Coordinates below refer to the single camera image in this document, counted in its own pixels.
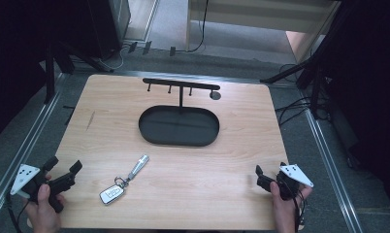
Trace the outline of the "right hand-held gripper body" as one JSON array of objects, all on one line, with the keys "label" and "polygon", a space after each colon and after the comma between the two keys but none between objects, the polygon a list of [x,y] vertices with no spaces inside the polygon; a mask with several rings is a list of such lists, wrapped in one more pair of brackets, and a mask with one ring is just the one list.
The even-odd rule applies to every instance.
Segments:
[{"label": "right hand-held gripper body", "polygon": [[263,175],[258,177],[257,185],[270,192],[270,184],[276,182],[279,187],[280,197],[282,200],[290,200],[297,196],[301,184],[313,187],[313,182],[306,176],[297,164],[279,166],[279,173],[276,179]]}]

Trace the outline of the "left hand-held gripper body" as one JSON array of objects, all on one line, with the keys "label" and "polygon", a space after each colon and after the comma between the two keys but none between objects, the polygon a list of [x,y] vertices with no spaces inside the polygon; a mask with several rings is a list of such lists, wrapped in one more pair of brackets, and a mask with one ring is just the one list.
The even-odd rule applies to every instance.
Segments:
[{"label": "left hand-held gripper body", "polygon": [[75,184],[75,174],[69,172],[55,180],[46,178],[45,169],[40,169],[26,164],[21,164],[16,178],[10,190],[11,195],[19,195],[30,202],[38,202],[38,192],[42,184],[49,186],[49,204],[59,214],[64,207],[57,199],[61,192],[69,190]]}]

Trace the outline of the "silver car key with keychain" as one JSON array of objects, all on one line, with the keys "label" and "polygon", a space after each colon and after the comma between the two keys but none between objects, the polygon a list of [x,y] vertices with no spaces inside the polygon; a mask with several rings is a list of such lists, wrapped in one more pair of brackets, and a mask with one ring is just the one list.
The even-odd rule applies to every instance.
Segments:
[{"label": "silver car key with keychain", "polygon": [[129,185],[129,183],[135,179],[138,173],[145,167],[147,162],[149,161],[149,156],[144,154],[138,160],[134,168],[130,171],[126,178],[121,176],[117,176],[114,178],[114,184],[105,190],[103,190],[99,197],[104,205],[109,205],[119,197],[121,197]]}]

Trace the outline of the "black key rack with tray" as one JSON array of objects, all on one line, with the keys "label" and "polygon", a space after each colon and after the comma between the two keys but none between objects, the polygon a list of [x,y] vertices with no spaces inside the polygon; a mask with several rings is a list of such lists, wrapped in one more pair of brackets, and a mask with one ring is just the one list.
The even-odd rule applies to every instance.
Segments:
[{"label": "black key rack with tray", "polygon": [[210,93],[218,91],[219,85],[191,83],[171,80],[143,78],[150,90],[153,84],[179,88],[177,106],[158,105],[146,109],[139,118],[142,137],[156,145],[205,147],[217,138],[220,122],[215,113],[204,108],[184,107],[183,90],[189,89],[189,96],[194,88],[206,89]]}]

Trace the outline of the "person's right hand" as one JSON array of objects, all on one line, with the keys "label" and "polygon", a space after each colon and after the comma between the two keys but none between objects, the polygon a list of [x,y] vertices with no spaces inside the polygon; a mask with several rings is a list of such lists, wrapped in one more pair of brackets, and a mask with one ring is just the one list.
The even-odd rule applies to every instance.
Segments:
[{"label": "person's right hand", "polygon": [[301,193],[294,199],[285,201],[280,196],[280,190],[276,182],[270,183],[273,197],[273,214],[277,233],[296,233],[297,216],[300,205],[310,196],[312,188],[304,185]]}]

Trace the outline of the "person's left hand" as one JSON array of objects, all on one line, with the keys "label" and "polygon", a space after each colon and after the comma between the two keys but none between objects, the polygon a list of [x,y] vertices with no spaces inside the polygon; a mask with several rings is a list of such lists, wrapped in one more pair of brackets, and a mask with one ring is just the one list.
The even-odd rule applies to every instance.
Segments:
[{"label": "person's left hand", "polygon": [[24,203],[33,233],[58,233],[61,229],[60,215],[49,203],[50,187],[43,183],[38,191],[38,202]]}]

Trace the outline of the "black tripod stand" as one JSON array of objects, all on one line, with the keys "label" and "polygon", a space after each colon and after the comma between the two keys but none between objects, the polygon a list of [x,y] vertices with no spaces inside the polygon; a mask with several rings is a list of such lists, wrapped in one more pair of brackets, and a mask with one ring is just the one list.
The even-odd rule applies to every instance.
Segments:
[{"label": "black tripod stand", "polygon": [[311,85],[311,92],[309,97],[309,111],[315,119],[327,119],[326,116],[322,116],[319,111],[322,110],[320,100],[321,83],[323,78],[323,70],[319,65],[318,58],[313,55],[310,58],[293,65],[291,68],[281,71],[277,75],[274,75],[267,79],[261,79],[261,83],[272,84],[289,76],[300,73],[299,77],[295,81],[296,86],[304,90]]},{"label": "black tripod stand", "polygon": [[66,74],[72,74],[75,71],[74,62],[71,59],[71,56],[79,58],[81,61],[88,64],[90,67],[94,68],[98,72],[113,72],[112,68],[105,68],[103,65],[99,64],[97,61],[93,60],[89,56],[83,54],[79,50],[70,46],[67,43],[60,41],[49,41],[46,45],[46,89],[47,94],[45,98],[45,103],[48,104],[52,97],[55,95],[55,73],[54,73],[54,64],[57,64],[60,70]]}]

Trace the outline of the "dark cabinet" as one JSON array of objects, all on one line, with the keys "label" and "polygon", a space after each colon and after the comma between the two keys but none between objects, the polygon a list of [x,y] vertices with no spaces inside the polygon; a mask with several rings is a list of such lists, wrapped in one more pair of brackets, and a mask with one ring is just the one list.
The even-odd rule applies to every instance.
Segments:
[{"label": "dark cabinet", "polygon": [[121,49],[131,18],[128,0],[87,0],[91,13],[93,55],[108,57]]}]

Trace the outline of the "white desk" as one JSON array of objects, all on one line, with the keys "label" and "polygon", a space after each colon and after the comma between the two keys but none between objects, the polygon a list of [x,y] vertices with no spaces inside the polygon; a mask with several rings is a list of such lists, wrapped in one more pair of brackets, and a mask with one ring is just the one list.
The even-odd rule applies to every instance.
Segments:
[{"label": "white desk", "polygon": [[259,28],[283,30],[298,62],[309,56],[315,42],[326,35],[340,0],[186,0],[188,3],[186,47],[190,21],[206,20]]}]

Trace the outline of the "metal frame rail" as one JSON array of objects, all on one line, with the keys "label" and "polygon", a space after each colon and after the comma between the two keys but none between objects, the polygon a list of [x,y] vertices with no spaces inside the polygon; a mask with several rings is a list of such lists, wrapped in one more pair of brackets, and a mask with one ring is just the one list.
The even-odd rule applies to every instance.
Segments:
[{"label": "metal frame rail", "polygon": [[0,212],[18,166],[30,156],[69,77],[64,73],[58,75],[55,93],[47,104],[44,103],[46,89],[43,87],[0,135]]},{"label": "metal frame rail", "polygon": [[352,200],[349,197],[347,189],[341,179],[341,175],[324,137],[321,126],[310,110],[306,110],[306,118],[320,152],[320,156],[323,160],[331,186],[337,197],[337,201],[349,233],[364,233],[359,217],[357,216]]}]

